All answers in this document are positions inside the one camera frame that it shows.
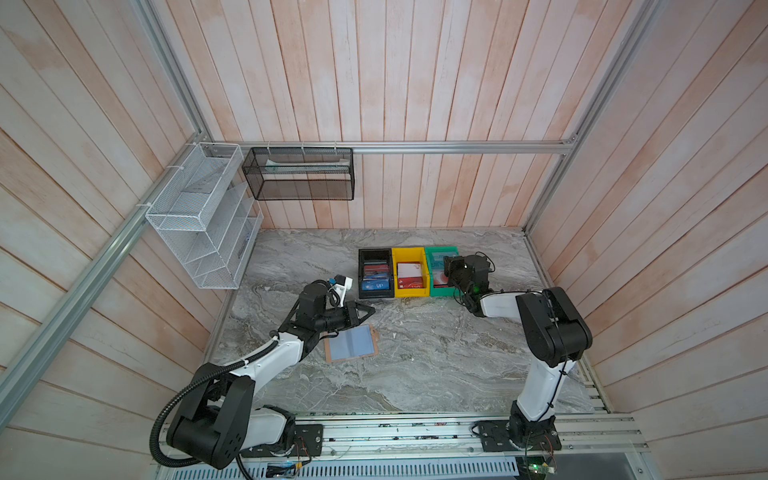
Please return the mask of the aluminium front rail frame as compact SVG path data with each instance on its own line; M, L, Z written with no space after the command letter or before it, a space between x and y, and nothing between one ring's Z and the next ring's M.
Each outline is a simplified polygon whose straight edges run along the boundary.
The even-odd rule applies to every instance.
M546 439L533 436L516 447L507 419L471 413L299 415L289 447L244 446L246 460L343 461L645 453L650 450L627 414L562 414Z

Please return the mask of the yellow plastic bin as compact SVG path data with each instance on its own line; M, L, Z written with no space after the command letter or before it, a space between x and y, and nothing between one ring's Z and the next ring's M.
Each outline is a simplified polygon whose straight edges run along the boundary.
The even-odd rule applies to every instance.
M428 297L431 277L423 247L392 249L396 298Z

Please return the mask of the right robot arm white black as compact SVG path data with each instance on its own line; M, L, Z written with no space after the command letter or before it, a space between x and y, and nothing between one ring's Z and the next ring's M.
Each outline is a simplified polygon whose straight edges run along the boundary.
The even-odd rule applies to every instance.
M477 317L521 322L535 361L511 417L524 425L539 424L554 416L564 378L591 347L593 336L564 289L494 291L489 283L494 270L495 264L481 252L444 259L444 275L465 309Z

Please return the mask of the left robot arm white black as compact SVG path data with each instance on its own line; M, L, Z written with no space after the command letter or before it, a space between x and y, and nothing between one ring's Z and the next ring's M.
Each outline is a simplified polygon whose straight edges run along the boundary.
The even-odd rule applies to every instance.
M304 360L323 340L356 328L376 312L346 301L351 280L341 275L306 285L277 330L261 347L226 365L208 362L160 411L149 452L161 466L207 464L223 469L244 452L296 455L301 442L294 414L276 406L254 408L256 393Z

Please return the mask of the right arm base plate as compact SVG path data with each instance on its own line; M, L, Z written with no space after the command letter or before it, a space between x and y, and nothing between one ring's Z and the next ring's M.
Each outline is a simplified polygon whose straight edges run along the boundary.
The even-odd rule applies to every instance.
M484 452L559 451L562 442L554 418L540 422L511 420L482 420L475 422L471 433L481 441Z

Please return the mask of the red VIP card stack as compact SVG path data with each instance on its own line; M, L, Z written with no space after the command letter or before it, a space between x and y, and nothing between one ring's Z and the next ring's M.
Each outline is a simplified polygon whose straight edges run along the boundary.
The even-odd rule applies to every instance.
M423 289L423 288L424 288L424 281L421 276L398 278L399 290L413 290L413 289Z

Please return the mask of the tan leather card holder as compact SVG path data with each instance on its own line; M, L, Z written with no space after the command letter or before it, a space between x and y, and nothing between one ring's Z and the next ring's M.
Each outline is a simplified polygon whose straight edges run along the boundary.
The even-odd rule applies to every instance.
M360 325L324 340L327 363L355 360L378 354L379 333L370 325Z

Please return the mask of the black plastic bin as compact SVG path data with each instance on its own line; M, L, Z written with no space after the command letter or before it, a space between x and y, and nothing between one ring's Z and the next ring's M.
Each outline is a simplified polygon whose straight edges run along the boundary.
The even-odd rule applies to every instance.
M385 248L358 250L358 291L361 299L395 296L392 253Z

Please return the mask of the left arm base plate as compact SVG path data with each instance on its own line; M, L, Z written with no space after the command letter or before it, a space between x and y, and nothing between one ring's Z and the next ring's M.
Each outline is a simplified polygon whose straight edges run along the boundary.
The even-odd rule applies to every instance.
M244 458L308 459L321 455L324 427L322 424L289 425L275 444L262 444L241 451Z

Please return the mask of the white card stack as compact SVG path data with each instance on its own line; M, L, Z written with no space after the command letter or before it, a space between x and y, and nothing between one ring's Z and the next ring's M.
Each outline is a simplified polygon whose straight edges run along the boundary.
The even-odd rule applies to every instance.
M423 276L423 268L420 262L398 262L398 277L418 277Z

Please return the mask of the green plastic bin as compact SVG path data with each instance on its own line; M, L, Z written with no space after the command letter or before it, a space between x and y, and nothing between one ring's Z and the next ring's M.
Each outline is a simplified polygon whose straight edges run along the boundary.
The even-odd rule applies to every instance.
M455 246L427 246L424 250L431 279L429 296L458 298L460 291L449 285L444 272L445 258L458 256L458 248Z

